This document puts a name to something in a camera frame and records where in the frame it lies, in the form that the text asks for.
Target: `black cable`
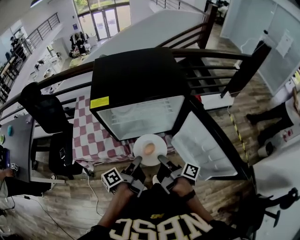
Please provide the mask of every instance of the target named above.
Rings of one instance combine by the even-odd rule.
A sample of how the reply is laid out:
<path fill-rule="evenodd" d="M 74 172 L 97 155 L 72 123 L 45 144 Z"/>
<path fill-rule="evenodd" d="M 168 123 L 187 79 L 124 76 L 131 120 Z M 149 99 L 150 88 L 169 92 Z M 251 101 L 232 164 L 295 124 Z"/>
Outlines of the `black cable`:
<path fill-rule="evenodd" d="M 32 199 L 32 198 L 29 198 L 28 196 L 24 196 L 24 197 L 20 197 L 20 198 L 25 198 L 25 199 L 28 199 L 28 200 L 34 200 L 34 201 L 36 201 L 40 206 L 41 206 L 41 208 L 44 210 L 44 212 L 52 219 L 52 221 L 53 222 L 55 222 L 56 223 L 56 225 L 62 230 L 62 231 L 64 231 L 64 233 L 66 234 L 66 235 L 68 235 L 71 239 L 73 239 L 73 240 L 75 240 L 73 237 L 71 237 L 51 216 L 50 216 L 50 214 L 43 208 L 43 206 L 39 203 L 39 201 L 37 201 L 37 200 L 35 200 L 35 199 Z"/>
<path fill-rule="evenodd" d="M 14 209 L 15 208 L 15 201 L 14 201 L 14 199 L 13 199 L 13 197 L 11 196 L 11 199 L 13 200 L 13 202 L 14 202 L 14 206 L 12 207 L 12 208 L 7 208 L 7 209 L 4 209 L 4 210 L 2 210 L 2 211 L 6 211 L 6 210 L 11 210 L 11 209 Z"/>

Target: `red object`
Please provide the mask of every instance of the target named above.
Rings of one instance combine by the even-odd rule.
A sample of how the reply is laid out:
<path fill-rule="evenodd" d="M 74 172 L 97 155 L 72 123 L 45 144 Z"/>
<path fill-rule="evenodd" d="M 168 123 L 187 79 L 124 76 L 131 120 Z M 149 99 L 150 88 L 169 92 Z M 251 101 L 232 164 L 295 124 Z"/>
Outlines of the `red object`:
<path fill-rule="evenodd" d="M 201 96 L 200 95 L 195 95 L 195 97 L 199 100 L 199 102 L 202 102 Z"/>

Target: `egg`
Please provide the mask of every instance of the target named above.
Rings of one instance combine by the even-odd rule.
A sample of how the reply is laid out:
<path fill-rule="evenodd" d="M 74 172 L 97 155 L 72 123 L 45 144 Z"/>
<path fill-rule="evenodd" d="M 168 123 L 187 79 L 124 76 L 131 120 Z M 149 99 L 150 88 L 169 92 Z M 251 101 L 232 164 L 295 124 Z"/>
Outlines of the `egg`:
<path fill-rule="evenodd" d="M 151 155 L 154 151 L 155 151 L 155 145 L 153 143 L 147 144 L 144 149 L 144 153 L 146 155 Z"/>

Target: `white shoe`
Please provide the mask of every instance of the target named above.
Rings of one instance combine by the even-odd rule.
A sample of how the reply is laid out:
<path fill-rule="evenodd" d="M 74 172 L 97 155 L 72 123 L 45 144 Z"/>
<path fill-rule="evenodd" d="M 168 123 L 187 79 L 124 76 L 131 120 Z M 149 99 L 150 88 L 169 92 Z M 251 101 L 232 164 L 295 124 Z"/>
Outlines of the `white shoe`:
<path fill-rule="evenodd" d="M 51 176 L 51 179 L 52 179 L 52 180 L 57 180 L 57 176 L 56 176 L 55 174 L 53 174 L 53 175 Z M 54 188 L 55 184 L 56 184 L 56 183 L 51 183 L 51 188 L 49 189 L 49 191 L 52 190 L 52 189 Z"/>
<path fill-rule="evenodd" d="M 157 175 L 153 176 L 152 183 L 153 183 L 153 185 L 156 184 L 156 183 L 160 184 L 160 182 L 158 181 L 158 176 Z"/>

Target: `black refrigerator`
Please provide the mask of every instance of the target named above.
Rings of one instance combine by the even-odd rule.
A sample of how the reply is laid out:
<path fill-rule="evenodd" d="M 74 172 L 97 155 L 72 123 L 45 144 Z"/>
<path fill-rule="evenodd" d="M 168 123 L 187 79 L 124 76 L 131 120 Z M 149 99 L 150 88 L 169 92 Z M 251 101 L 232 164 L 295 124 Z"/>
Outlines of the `black refrigerator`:
<path fill-rule="evenodd" d="M 199 178 L 248 179 L 248 165 L 220 126 L 190 95 L 186 76 L 168 48 L 122 52 L 94 63 L 90 111 L 117 140 L 170 133 Z"/>

